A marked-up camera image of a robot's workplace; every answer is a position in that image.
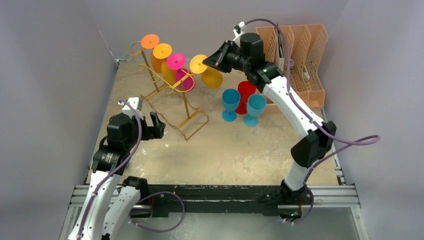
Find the red wine glass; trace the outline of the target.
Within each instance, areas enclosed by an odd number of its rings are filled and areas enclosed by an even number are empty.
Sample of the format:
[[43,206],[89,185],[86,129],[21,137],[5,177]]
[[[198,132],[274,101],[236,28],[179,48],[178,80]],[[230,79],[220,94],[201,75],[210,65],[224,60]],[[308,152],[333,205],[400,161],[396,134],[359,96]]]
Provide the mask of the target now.
[[256,87],[246,80],[238,84],[237,91],[240,94],[240,101],[235,112],[239,115],[245,115],[247,113],[248,99],[256,92]]

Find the magenta wine glass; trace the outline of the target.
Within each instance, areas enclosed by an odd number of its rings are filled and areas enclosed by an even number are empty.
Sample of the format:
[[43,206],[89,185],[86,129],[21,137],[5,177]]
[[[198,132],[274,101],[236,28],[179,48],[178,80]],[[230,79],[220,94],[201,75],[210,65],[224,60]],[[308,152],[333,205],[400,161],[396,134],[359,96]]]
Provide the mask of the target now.
[[195,88],[196,82],[194,74],[187,68],[184,68],[186,57],[182,53],[173,53],[166,60],[166,66],[174,71],[169,83],[177,90],[190,92]]

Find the light blue wine glass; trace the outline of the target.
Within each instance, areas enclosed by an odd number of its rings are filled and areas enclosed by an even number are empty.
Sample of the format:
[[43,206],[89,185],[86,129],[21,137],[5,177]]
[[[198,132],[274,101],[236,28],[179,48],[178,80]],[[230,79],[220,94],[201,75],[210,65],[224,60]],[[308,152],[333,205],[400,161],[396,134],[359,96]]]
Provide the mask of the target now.
[[264,112],[267,101],[261,94],[252,94],[247,100],[247,114],[243,117],[243,122],[248,127],[255,127],[259,123],[258,117]]

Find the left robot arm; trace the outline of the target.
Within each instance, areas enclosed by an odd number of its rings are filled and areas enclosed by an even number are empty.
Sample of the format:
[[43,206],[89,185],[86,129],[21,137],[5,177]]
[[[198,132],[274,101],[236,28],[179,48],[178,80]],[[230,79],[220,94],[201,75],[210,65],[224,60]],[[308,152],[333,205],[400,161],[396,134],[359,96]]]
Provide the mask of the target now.
[[132,154],[138,139],[148,141],[161,139],[166,124],[150,112],[153,125],[148,126],[145,117],[137,121],[133,114],[120,113],[112,116],[107,125],[107,135],[100,141],[93,155],[89,190],[81,213],[69,240],[113,240],[123,226],[133,205],[142,205],[149,199],[145,178],[129,176],[123,181],[117,199],[112,196]]

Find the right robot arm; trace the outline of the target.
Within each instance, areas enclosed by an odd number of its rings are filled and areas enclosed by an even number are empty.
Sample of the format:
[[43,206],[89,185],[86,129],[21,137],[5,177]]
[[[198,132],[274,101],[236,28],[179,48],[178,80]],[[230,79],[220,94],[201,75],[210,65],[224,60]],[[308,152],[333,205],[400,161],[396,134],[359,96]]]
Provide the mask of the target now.
[[294,162],[280,184],[280,192],[271,193],[267,200],[280,198],[288,204],[294,203],[306,190],[306,178],[313,165],[330,150],[336,125],[316,115],[292,90],[283,71],[275,63],[266,61],[264,43],[256,33],[226,40],[202,63],[223,73],[243,72],[248,82],[270,99],[293,126],[300,138],[290,150]]

